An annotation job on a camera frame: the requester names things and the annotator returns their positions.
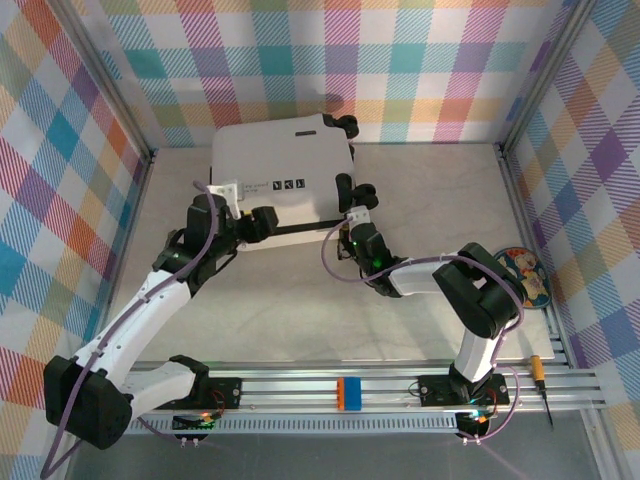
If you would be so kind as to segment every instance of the yellow screwdriver handle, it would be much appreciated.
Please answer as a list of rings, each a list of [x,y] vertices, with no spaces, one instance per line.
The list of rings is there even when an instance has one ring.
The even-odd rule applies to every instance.
[[[542,366],[542,360],[538,355],[531,356],[531,367],[533,369],[533,379],[538,382],[544,381],[544,368]]]

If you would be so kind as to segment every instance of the round coaster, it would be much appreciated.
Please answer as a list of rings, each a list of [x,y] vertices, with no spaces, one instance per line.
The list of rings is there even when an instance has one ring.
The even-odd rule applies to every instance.
[[[527,290],[525,308],[544,308],[551,303],[551,283],[542,262],[531,250],[510,247],[494,255]]]

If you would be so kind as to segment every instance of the cable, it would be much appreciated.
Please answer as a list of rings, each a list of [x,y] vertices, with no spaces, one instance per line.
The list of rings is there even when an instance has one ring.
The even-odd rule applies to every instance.
[[[176,443],[176,441],[178,443],[180,442],[180,440],[178,440],[174,435],[169,435],[168,433],[163,433],[160,430],[157,430],[153,425],[147,422],[144,418],[138,417],[138,421],[142,424],[144,428],[149,430],[151,433],[154,433],[158,437],[162,437],[165,440],[169,440],[171,443]]]
[[[160,290],[164,289],[169,283],[173,282],[174,280],[181,277],[185,273],[191,271],[196,265],[198,265],[198,262],[202,259],[202,257],[205,256],[205,254],[209,250],[209,247],[211,247],[211,242],[213,242],[213,238],[215,237],[216,232],[218,231],[218,216],[216,214],[216,206],[213,200],[213,195],[211,195],[211,192],[209,192],[208,188],[206,188],[203,184],[201,184],[198,181],[194,181],[193,186],[196,187],[201,192],[205,193],[205,195],[207,196],[207,200],[209,202],[209,206],[211,207],[211,230],[209,230],[209,235],[207,237],[207,240],[205,241],[205,244],[202,247],[202,250],[200,250],[200,252],[198,252],[198,254],[189,263],[187,263],[184,267],[182,267],[176,273],[171,275],[169,278],[165,279],[164,281],[160,282],[158,285],[153,287],[151,290],[149,290],[146,296],[147,300],[152,298]],[[87,361],[86,365],[80,372],[80,375],[78,375],[78,379],[73,385],[73,388],[71,389],[71,393],[69,394],[69,399],[67,400],[67,404],[64,407],[64,411],[62,413],[60,423],[58,425],[55,437],[53,439],[53,443],[51,444],[51,449],[49,450],[49,454],[47,455],[44,465],[42,466],[42,471],[40,472],[41,479],[49,478],[60,467],[62,459],[68,458],[71,450],[72,449],[75,450],[80,444],[80,442],[77,442],[73,447],[71,447],[71,449],[68,452],[66,452],[61,457],[61,459],[58,462],[56,462],[55,465],[53,466],[51,465],[56,453],[58,452],[58,448],[60,448],[60,443],[62,442],[62,435],[64,434],[65,427],[69,422],[69,417],[71,416],[71,410],[73,409],[73,405],[75,404],[78,394],[80,393],[80,387],[82,386],[85,378],[89,374],[91,367],[98,359],[99,352],[102,351],[107,346],[111,337],[113,337],[113,335],[124,324],[124,322],[126,322],[127,319],[129,319],[129,317],[131,317],[131,315],[133,315],[145,303],[146,303],[145,300],[139,298],[122,315],[120,315],[120,317],[118,317],[115,322],[111,324],[107,332],[104,334],[102,340],[100,340],[100,342],[98,343],[96,350],[89,357],[89,360]]]
[[[498,413],[498,396],[496,395],[496,392],[494,392],[493,389],[491,389],[491,388],[487,388],[487,393],[489,394],[489,396],[493,400],[493,412],[491,412],[491,416],[489,417],[489,418],[491,418],[496,413]]]
[[[226,400],[224,398],[224,395],[220,390],[214,390],[212,393],[213,393],[213,398],[216,399],[216,408],[218,409],[217,413],[222,417],[222,415],[224,414],[225,406],[226,406]],[[220,399],[218,399],[218,395],[222,397],[222,402],[220,402]]]
[[[386,268],[378,273],[375,273],[369,277],[364,277],[364,278],[347,278],[347,277],[343,277],[339,274],[337,274],[336,272],[334,272],[333,270],[331,270],[331,267],[329,267],[329,263],[327,262],[327,255],[326,255],[326,249],[327,249],[327,245],[329,243],[329,239],[331,238],[331,236],[337,232],[340,228],[342,228],[344,225],[349,223],[349,216],[347,216],[347,218],[345,218],[342,222],[340,222],[339,224],[337,224],[335,227],[333,227],[331,230],[329,230],[329,232],[327,233],[327,235],[324,237],[324,240],[322,241],[322,247],[320,248],[320,258],[322,260],[322,265],[324,266],[325,270],[329,273],[329,275],[331,275],[333,278],[335,278],[336,280],[340,280],[341,282],[346,282],[346,283],[361,283],[361,282],[370,282],[372,280],[375,280],[377,278],[382,277],[383,275],[386,275],[388,273],[393,272],[394,270],[398,270],[399,268],[403,268],[403,267],[408,267],[409,265],[418,265],[421,263],[435,263],[435,262],[449,262],[449,261],[453,261],[453,260],[457,260],[457,261],[461,261],[464,262],[474,268],[477,268],[478,270],[480,270],[481,272],[485,273],[486,275],[488,275],[489,277],[491,277],[492,280],[494,280],[498,285],[500,285],[505,292],[507,292],[507,294],[511,297],[511,300],[513,300],[513,303],[515,303],[517,309],[518,309],[518,316],[517,316],[517,320],[515,321],[515,323],[513,323],[511,326],[506,327],[502,330],[502,332],[500,333],[500,336],[498,337],[498,341],[496,342],[496,347],[495,350],[493,351],[493,355],[491,355],[491,364],[492,365],[496,365],[496,359],[498,357],[498,351],[500,350],[500,347],[502,347],[502,344],[504,343],[504,339],[507,333],[512,332],[513,330],[515,330],[516,328],[518,328],[522,322],[524,321],[524,306],[522,305],[522,301],[518,298],[518,296],[516,295],[516,293],[511,289],[511,287],[509,287],[509,285],[507,284],[507,282],[505,282],[502,278],[500,278],[493,270],[489,269],[488,267],[486,267],[485,265],[482,265],[479,262],[476,262],[475,260],[472,260],[470,258],[467,257],[463,257],[460,255],[443,255],[443,256],[438,256],[438,257],[425,257],[425,258],[418,258],[416,260],[407,260],[401,263],[398,263],[396,265],[393,265],[392,267]],[[516,393],[515,393],[515,398],[513,403],[511,404],[511,408],[509,409],[509,412],[507,413],[507,416],[504,420],[504,422],[502,422],[502,424],[500,424],[500,426],[498,428],[496,428],[493,432],[488,433],[487,435],[484,435],[482,437],[482,439],[489,439],[491,437],[493,437],[494,435],[496,435],[497,433],[499,433],[500,431],[502,431],[504,429],[504,427],[507,426],[507,424],[509,423],[509,421],[511,420],[511,417],[513,417],[513,413],[515,412],[515,408],[516,405],[518,403],[518,400],[520,398],[520,381],[518,379],[518,372],[515,371],[515,369],[513,369],[512,367],[506,367],[511,369],[511,371],[513,372],[513,377],[515,379],[516,382]],[[464,436],[475,439],[475,437],[472,437],[466,433],[463,433]]]
[[[513,367],[504,367],[504,368],[508,368],[509,370],[511,370],[513,372],[513,379],[516,382],[516,393],[515,396],[513,398],[513,403],[511,403],[511,407],[509,407],[509,411],[507,412],[507,416],[504,419],[504,421],[500,424],[500,426],[498,428],[496,428],[493,432],[491,433],[487,433],[486,435],[483,435],[482,437],[480,437],[479,439],[482,440],[488,440],[491,437],[496,436],[498,433],[500,433],[504,427],[507,426],[507,424],[511,421],[511,418],[513,417],[513,414],[515,413],[516,410],[516,406],[518,405],[518,400],[520,400],[520,379],[518,379],[518,372],[516,372],[515,368]],[[465,432],[459,432],[461,435],[473,439],[475,440],[476,438],[469,435],[468,433]]]
[[[217,274],[219,274],[219,273],[220,273],[222,270],[224,270],[224,269],[227,267],[227,265],[229,265],[229,264],[230,264],[230,263],[231,263],[231,262],[232,262],[232,261],[233,261],[237,256],[238,256],[238,251],[236,250],[235,252],[233,252],[233,253],[231,254],[231,256],[230,256],[229,258],[227,258],[227,259],[224,261],[224,263],[220,266],[220,268],[218,268],[218,269],[216,270],[216,273],[214,273],[213,275],[217,275]]]
[[[409,385],[409,388],[407,388],[407,392],[409,392],[409,395],[411,395],[412,397],[416,397],[419,399],[423,399],[423,398],[427,398],[429,395],[431,395],[433,392],[427,392],[427,393],[420,393],[418,392],[414,392],[411,390],[411,387],[413,387],[414,385],[418,385],[419,382],[413,382],[411,385]]]
[[[342,222],[340,222],[335,227],[333,227],[331,230],[329,230],[329,233],[327,233],[327,235],[324,237],[324,240],[322,241],[322,247],[320,249],[320,256],[321,256],[321,260],[322,260],[322,265],[324,266],[325,270],[329,273],[329,275],[331,275],[336,280],[340,280],[341,282],[346,282],[346,283],[362,283],[362,282],[366,283],[366,282],[371,282],[372,280],[375,280],[377,278],[380,278],[383,275],[391,273],[394,270],[398,270],[399,268],[408,267],[409,265],[418,265],[418,264],[421,264],[421,263],[435,263],[435,262],[440,263],[440,262],[445,262],[445,261],[458,260],[458,261],[464,262],[464,263],[466,263],[468,265],[471,265],[472,267],[477,268],[481,272],[483,272],[483,273],[487,274],[489,277],[491,277],[492,280],[494,280],[498,285],[500,285],[507,292],[507,294],[511,297],[511,300],[513,300],[513,303],[515,303],[516,307],[518,308],[518,319],[516,320],[516,322],[513,325],[511,325],[508,328],[505,328],[504,331],[503,331],[503,334],[511,332],[515,328],[519,327],[520,324],[522,323],[522,321],[524,320],[524,307],[522,305],[522,301],[518,298],[518,296],[515,294],[515,292],[513,290],[511,290],[511,287],[509,287],[507,282],[505,282],[493,270],[491,270],[490,268],[486,267],[485,265],[482,265],[481,263],[476,262],[475,260],[472,260],[472,259],[467,258],[467,257],[460,256],[460,255],[443,255],[443,256],[441,255],[441,256],[437,256],[437,257],[425,257],[425,258],[418,258],[418,259],[414,259],[414,260],[410,259],[410,260],[406,260],[404,262],[398,263],[396,265],[393,265],[393,266],[391,266],[389,268],[381,270],[378,273],[375,273],[373,275],[370,275],[370,276],[364,277],[364,278],[347,278],[347,277],[343,277],[343,276],[335,273],[333,270],[331,270],[331,267],[329,267],[329,263],[327,262],[326,249],[327,249],[327,245],[329,243],[329,239],[331,238],[331,236],[335,232],[337,232],[340,228],[342,228],[344,225],[346,225],[347,223],[349,223],[349,218],[344,219]]]

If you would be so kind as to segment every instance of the blue block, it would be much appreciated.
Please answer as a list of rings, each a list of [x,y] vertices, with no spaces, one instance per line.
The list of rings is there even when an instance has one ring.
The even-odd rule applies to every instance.
[[[344,377],[344,409],[362,410],[362,381],[359,377]]]

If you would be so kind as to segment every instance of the white floor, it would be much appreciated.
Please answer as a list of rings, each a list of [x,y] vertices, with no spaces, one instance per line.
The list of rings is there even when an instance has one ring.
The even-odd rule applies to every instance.
[[[208,178],[206,149],[157,158],[112,312],[137,291],[168,231],[181,228]],[[519,245],[490,145],[357,145],[358,183],[378,188],[372,218],[391,251],[432,256],[476,241],[490,251]],[[354,263],[334,261],[345,276]],[[241,253],[152,340],[141,360],[189,355],[201,361],[452,359],[463,326],[443,295],[380,297],[331,278],[320,244]],[[553,358],[539,311],[507,339],[501,359]]]

